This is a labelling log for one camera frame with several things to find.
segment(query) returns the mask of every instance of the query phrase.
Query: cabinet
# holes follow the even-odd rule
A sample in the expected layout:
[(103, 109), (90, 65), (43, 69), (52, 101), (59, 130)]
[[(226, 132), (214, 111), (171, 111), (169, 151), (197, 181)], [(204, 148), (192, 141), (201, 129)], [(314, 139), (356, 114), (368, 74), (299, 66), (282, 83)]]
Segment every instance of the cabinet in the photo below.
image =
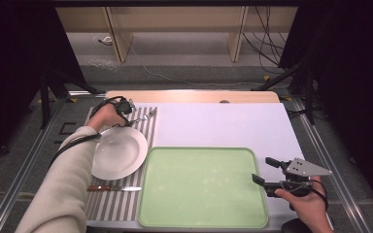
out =
[(56, 8), (67, 32), (110, 33), (117, 61), (124, 62), (136, 32), (222, 32), (231, 61), (237, 61), (242, 33), (288, 33), (297, 7), (98, 7)]

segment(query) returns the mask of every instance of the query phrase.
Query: white plate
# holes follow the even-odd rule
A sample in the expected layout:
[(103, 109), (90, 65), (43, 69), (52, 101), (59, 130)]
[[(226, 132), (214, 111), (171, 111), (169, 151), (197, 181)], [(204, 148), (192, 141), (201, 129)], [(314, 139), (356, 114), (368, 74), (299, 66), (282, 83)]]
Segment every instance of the white plate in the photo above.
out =
[(108, 181), (127, 177), (142, 165), (147, 152), (147, 139), (141, 132), (113, 127), (102, 133), (96, 146), (92, 175)]

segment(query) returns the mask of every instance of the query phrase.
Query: person's arm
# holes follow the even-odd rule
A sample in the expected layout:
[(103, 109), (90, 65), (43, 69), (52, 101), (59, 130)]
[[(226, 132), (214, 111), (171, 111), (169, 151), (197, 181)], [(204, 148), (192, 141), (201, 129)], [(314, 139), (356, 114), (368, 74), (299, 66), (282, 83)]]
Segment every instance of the person's arm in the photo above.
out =
[[(107, 104), (61, 145), (94, 135), (105, 125), (124, 125), (115, 107)], [(66, 150), (53, 162), (17, 227), (17, 232), (85, 232), (86, 189), (90, 183), (96, 141)]]
[[(312, 177), (311, 180), (321, 182), (320, 177)], [(321, 184), (313, 183), (313, 189), (324, 195)], [(305, 197), (296, 197), (283, 189), (277, 189), (275, 193), (291, 203), (299, 218), (312, 232), (333, 232), (326, 217), (325, 203), (316, 193), (311, 192)]]

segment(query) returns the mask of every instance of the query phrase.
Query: light green tray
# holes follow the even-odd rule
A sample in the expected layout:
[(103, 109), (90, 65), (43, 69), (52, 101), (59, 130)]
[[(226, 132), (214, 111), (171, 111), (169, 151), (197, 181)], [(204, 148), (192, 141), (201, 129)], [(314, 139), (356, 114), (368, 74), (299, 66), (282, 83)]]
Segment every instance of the light green tray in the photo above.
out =
[(261, 228), (268, 221), (254, 153), (242, 148), (153, 148), (138, 210), (148, 227)]

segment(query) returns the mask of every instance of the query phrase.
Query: tray rim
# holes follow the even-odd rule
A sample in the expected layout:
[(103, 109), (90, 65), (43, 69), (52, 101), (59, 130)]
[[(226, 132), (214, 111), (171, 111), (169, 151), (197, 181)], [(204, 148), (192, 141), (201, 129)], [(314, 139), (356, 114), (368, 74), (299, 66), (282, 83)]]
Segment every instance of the tray rim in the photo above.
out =
[[(255, 169), (259, 173), (259, 167), (258, 167), (258, 162), (257, 162), (257, 159), (256, 159), (256, 155), (253, 152), (253, 150), (251, 150), (250, 148), (245, 148), (245, 147), (199, 147), (199, 146), (198, 147), (183, 147), (183, 146), (164, 147), (164, 146), (158, 146), (158, 147), (150, 148), (148, 153), (147, 153), (147, 158), (145, 159), (145, 163), (144, 163), (144, 172), (142, 174), (141, 186), (144, 186), (145, 176), (147, 175), (150, 153), (152, 153), (154, 150), (184, 150), (184, 149), (188, 149), (188, 150), (246, 150), (247, 152), (249, 152), (253, 156)], [(178, 226), (168, 225), (168, 226), (162, 226), (162, 225), (150, 225), (150, 224), (145, 225), (145, 224), (142, 223), (142, 220), (140, 218), (143, 193), (144, 193), (144, 189), (141, 192), (139, 200), (138, 200), (137, 220), (144, 227), (150, 227), (150, 228), (191, 228), (191, 229), (195, 229), (195, 230), (196, 229), (229, 229), (229, 230), (233, 230), (233, 229), (256, 229), (256, 230), (259, 230), (259, 229), (264, 228), (269, 222), (269, 211), (268, 211), (268, 207), (267, 207), (267, 202), (265, 200), (265, 193), (262, 192), (261, 200), (262, 200), (263, 209), (265, 210), (266, 219), (263, 222), (262, 226), (260, 226), (260, 227), (250, 227), (250, 226), (227, 227), (227, 226), (211, 226), (211, 225), (207, 225), (207, 226), (205, 226), (205, 225), (197, 225), (197, 226), (192, 226), (192, 225), (178, 225)]]

